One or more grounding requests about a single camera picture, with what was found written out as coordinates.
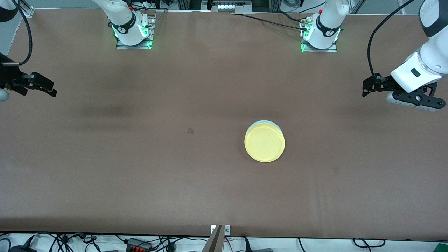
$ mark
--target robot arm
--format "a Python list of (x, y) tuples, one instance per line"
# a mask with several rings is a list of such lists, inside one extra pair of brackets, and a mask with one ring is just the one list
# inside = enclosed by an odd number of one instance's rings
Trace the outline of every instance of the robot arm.
[(0, 0), (0, 23), (13, 19), (18, 12), (18, 8), (11, 0)]
[[(14, 4), (12, 1), (0, 0), (0, 22), (7, 22), (13, 19), (19, 12), (18, 4)], [(56, 96), (57, 91), (53, 89), (53, 81), (36, 72), (31, 74), (21, 72), (19, 69), (21, 64), (0, 53), (0, 101), (6, 101), (9, 98), (9, 93), (6, 90), (26, 96), (28, 89), (35, 89), (52, 97)]]
[(129, 9), (123, 0), (92, 0), (109, 18), (115, 36), (127, 46), (134, 46), (148, 37), (148, 15)]
[(448, 75), (448, 1), (425, 0), (419, 18), (428, 41), (390, 76), (382, 78), (377, 74), (376, 79), (373, 76), (366, 79), (362, 96), (375, 91), (392, 91), (387, 97), (391, 103), (430, 111), (445, 106), (445, 101), (434, 97), (434, 93), (437, 81)]
[(327, 0), (322, 12), (311, 16), (312, 29), (304, 40), (317, 49), (329, 48), (336, 41), (340, 26), (348, 13), (348, 0)]

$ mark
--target yellow plastic container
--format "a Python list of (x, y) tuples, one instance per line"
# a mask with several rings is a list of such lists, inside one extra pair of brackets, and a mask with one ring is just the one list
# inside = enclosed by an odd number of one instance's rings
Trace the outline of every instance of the yellow plastic container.
[(284, 136), (280, 127), (267, 120), (254, 122), (246, 131), (244, 146), (253, 159), (268, 163), (275, 161), (284, 151)]

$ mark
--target yellow lid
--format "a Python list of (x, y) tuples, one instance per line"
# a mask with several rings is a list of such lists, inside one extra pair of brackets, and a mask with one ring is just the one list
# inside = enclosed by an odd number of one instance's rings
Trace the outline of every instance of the yellow lid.
[(284, 136), (274, 123), (254, 123), (246, 132), (244, 145), (247, 153), (260, 162), (272, 162), (284, 151)]

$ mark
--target black clamp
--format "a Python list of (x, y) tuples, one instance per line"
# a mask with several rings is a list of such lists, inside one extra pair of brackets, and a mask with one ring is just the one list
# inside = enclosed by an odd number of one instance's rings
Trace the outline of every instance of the black clamp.
[(26, 96), (28, 89), (35, 89), (56, 97), (57, 91), (53, 89), (53, 81), (39, 73), (27, 75), (21, 72), (18, 66), (3, 64), (11, 62), (11, 59), (0, 53), (0, 89), (6, 88), (23, 96)]
[(426, 106), (429, 108), (442, 109), (445, 107), (445, 100), (434, 97), (437, 83), (431, 83), (423, 87), (419, 87), (411, 93), (407, 93), (394, 80), (392, 76), (381, 77), (380, 74), (375, 74), (376, 78), (370, 76), (362, 82), (362, 96), (365, 97), (372, 92), (392, 91), (392, 96), (395, 100), (414, 104), (415, 106)]

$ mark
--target white floor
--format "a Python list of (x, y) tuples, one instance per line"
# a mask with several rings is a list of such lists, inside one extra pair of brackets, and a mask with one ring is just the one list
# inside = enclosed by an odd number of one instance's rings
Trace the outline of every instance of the white floor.
[[(23, 245), (32, 234), (8, 234), (0, 236), (0, 238), (8, 238), (11, 240), (12, 246)], [(126, 251), (126, 244), (113, 235), (95, 235), (95, 241), (102, 252), (118, 250)], [(157, 239), (157, 236), (138, 236), (138, 235), (120, 235), (122, 239), (136, 238), (142, 241)], [(244, 250), (246, 244), (241, 237), (229, 237), (233, 252)], [(54, 238), (49, 235), (37, 235), (31, 243), (31, 248), (38, 252), (47, 252), (53, 243)], [(302, 252), (298, 239), (294, 238), (249, 238), (252, 250), (271, 248), (273, 252)], [(367, 249), (361, 249), (353, 244), (350, 239), (301, 239), (306, 252), (361, 252)], [(370, 245), (377, 245), (379, 241), (369, 241)], [(176, 252), (200, 252), (206, 242), (202, 240), (182, 239), (176, 243)], [(381, 248), (373, 248), (372, 252), (433, 252), (439, 242), (415, 242), (415, 241), (386, 241)], [(79, 238), (74, 238), (69, 242), (70, 247), (75, 252), (82, 252), (86, 249), (86, 244)], [(0, 252), (8, 251), (8, 242), (0, 242)], [(53, 252), (58, 252), (58, 246), (53, 247)], [(94, 246), (88, 247), (88, 252), (98, 252)], [(224, 244), (223, 252), (231, 252), (229, 245)]]

